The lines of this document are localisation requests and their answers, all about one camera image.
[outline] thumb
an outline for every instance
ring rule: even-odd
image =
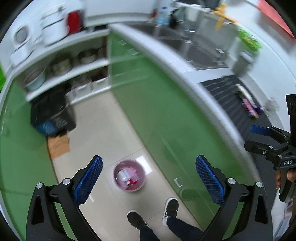
[[[296,170],[290,170],[287,174],[287,179],[291,182],[296,181]]]

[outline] stainless steel sink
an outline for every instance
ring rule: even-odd
[[[197,43],[193,43],[187,37],[169,27],[146,23],[128,23],[127,25],[171,47],[197,69],[226,67],[214,55],[204,51],[204,48]]]

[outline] black bin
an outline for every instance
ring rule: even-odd
[[[32,103],[31,124],[47,136],[64,135],[76,127],[75,115],[63,88],[51,89]]]

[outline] person's leg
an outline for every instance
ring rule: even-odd
[[[127,219],[131,225],[140,231],[140,241],[160,241],[137,211],[129,211]]]
[[[197,241],[203,232],[184,221],[177,219],[177,211],[179,208],[178,200],[169,198],[165,203],[165,211],[163,214],[163,225],[169,229],[182,241]]]

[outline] blue gripper pad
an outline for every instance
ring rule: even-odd
[[[271,130],[269,128],[260,127],[260,126],[252,126],[251,132],[255,134],[259,134],[261,136],[266,136],[266,137],[271,135]]]
[[[103,160],[97,156],[74,189],[74,203],[76,206],[86,202],[102,170]]]
[[[225,189],[208,166],[203,156],[198,156],[196,158],[195,168],[213,202],[219,204],[221,207],[224,204]]]

